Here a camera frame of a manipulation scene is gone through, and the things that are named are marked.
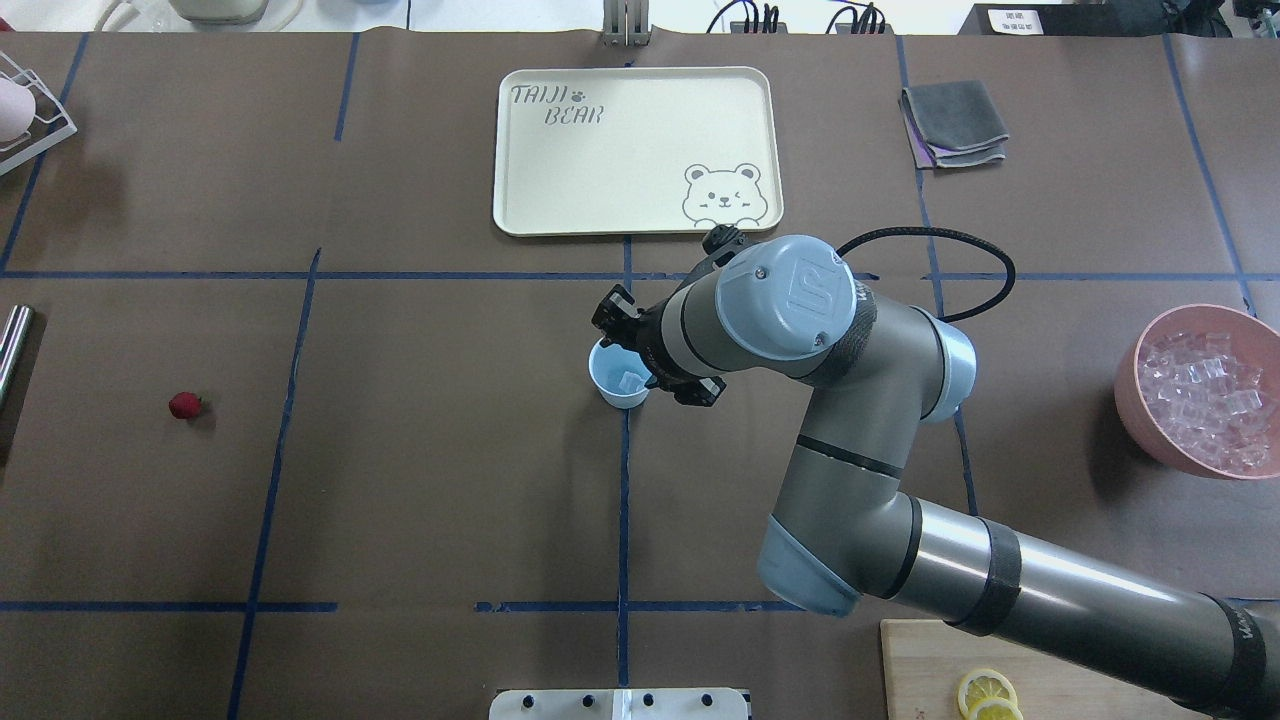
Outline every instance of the pink bowl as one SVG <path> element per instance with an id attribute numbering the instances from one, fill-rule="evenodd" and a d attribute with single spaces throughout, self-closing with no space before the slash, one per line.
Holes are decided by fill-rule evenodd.
<path id="1" fill-rule="evenodd" d="M 1158 340 L 1179 331 L 1231 333 L 1235 356 L 1244 364 L 1262 368 L 1262 391 L 1272 398 L 1280 398 L 1280 334 L 1239 310 L 1220 305 L 1183 305 L 1152 320 L 1120 361 L 1115 395 L 1125 429 L 1152 457 L 1192 475 L 1222 480 L 1266 480 L 1280 477 L 1280 416 L 1272 420 L 1267 432 L 1274 450 L 1271 461 L 1248 474 L 1229 473 L 1201 462 L 1183 452 L 1156 424 L 1138 389 L 1138 348 L 1148 337 Z"/>

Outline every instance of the black electrical cable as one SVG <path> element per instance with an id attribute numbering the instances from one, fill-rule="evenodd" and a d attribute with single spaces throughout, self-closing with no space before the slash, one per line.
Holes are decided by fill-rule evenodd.
<path id="1" fill-rule="evenodd" d="M 768 3 L 764 4 L 764 29 L 760 32 L 776 33 L 778 32 L 778 6 L 769 6 Z"/>
<path id="2" fill-rule="evenodd" d="M 881 228 L 878 231 L 864 232 L 863 234 L 842 245 L 840 250 L 837 250 L 836 252 L 838 252 L 840 256 L 844 258 L 850 250 L 860 245 L 867 245 L 873 240 L 879 240 L 882 237 L 891 237 L 891 236 L 908 236 L 908 234 L 919 237 L 946 237 L 950 240 L 959 240 L 965 245 L 972 245 L 979 250 L 995 255 L 996 259 L 1005 265 L 1005 284 L 1001 286 L 1000 291 L 996 295 L 991 296 L 989 300 L 982 302 L 980 305 L 975 305 L 961 313 L 952 313 L 950 315 L 943 315 L 938 318 L 943 323 L 954 323 L 956 320 L 964 320 L 968 318 L 973 318 L 974 315 L 986 313 L 987 310 L 991 310 L 996 305 L 1000 305 L 1002 300 L 1009 297 L 1009 292 L 1014 290 L 1014 282 L 1018 279 L 1018 270 L 1016 268 L 1014 268 L 1012 258 L 1010 258 L 1004 250 L 996 247 L 993 243 L 987 242 L 986 240 L 982 240 L 980 237 L 975 237 L 966 232 L 954 231 L 950 228 L 923 228 L 915 225 Z"/>
<path id="3" fill-rule="evenodd" d="M 836 27 L 836 20 L 840 19 L 840 15 L 845 14 L 845 10 L 850 10 L 850 12 L 854 13 L 852 24 L 850 27 L 856 27 L 858 26 L 858 8 L 855 8 L 852 5 L 845 5 L 844 8 L 836 10 L 835 15 L 831 15 L 831 22 L 827 23 L 827 29 L 823 31 L 823 35 L 831 35 L 831 28 Z"/>
<path id="4" fill-rule="evenodd" d="M 721 8 L 719 12 L 716 13 L 716 17 L 712 18 L 712 23 L 707 26 L 707 32 L 714 29 L 716 22 L 719 20 L 722 17 L 724 17 L 724 13 L 727 13 L 730 8 L 737 5 L 739 3 L 742 4 L 742 12 L 745 13 L 746 17 L 746 19 L 742 22 L 742 29 L 746 32 L 751 32 L 751 15 L 753 14 L 755 15 L 756 24 L 759 24 L 760 22 L 760 9 L 755 5 L 754 0 L 730 0 L 730 3 L 726 4 L 723 8 Z"/>
<path id="5" fill-rule="evenodd" d="M 831 35 L 831 28 L 836 27 L 836 22 L 845 10 L 851 10 L 854 13 L 852 22 L 849 24 L 849 32 L 852 35 L 883 35 L 887 19 L 884 18 L 884 12 L 876 6 L 876 3 L 851 3 L 849 0 L 837 0 L 844 8 L 836 10 L 836 14 L 831 17 L 831 22 L 827 23 L 827 29 L 824 35 Z M 863 14 L 859 22 L 858 8 L 863 8 Z"/>

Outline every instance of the strawberry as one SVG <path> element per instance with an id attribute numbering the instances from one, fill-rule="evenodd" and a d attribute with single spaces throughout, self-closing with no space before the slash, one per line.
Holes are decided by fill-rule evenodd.
<path id="1" fill-rule="evenodd" d="M 200 396 L 193 392 L 179 392 L 173 396 L 173 400 L 169 401 L 169 411 L 173 413 L 173 416 L 179 420 L 191 420 L 192 418 L 197 418 L 204 409 L 204 401 L 201 401 Z"/>

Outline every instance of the lemon slice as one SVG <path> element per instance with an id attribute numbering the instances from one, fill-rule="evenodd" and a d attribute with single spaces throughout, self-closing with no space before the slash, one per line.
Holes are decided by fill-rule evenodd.
<path id="1" fill-rule="evenodd" d="M 1002 697 L 988 697 L 969 710 L 966 720 L 1023 720 L 1023 712 Z"/>
<path id="2" fill-rule="evenodd" d="M 969 673 L 956 688 L 960 716 L 966 720 L 969 720 L 969 711 L 988 698 L 1007 700 L 1009 705 L 1018 708 L 1018 693 L 1014 692 L 1014 684 L 1009 682 L 1009 678 L 989 667 L 979 667 Z"/>

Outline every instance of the folded towel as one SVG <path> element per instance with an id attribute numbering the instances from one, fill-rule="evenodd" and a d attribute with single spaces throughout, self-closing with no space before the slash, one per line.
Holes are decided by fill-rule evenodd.
<path id="1" fill-rule="evenodd" d="M 982 81 L 905 87 L 899 106 L 918 168 L 966 168 L 1005 159 L 1009 128 Z"/>

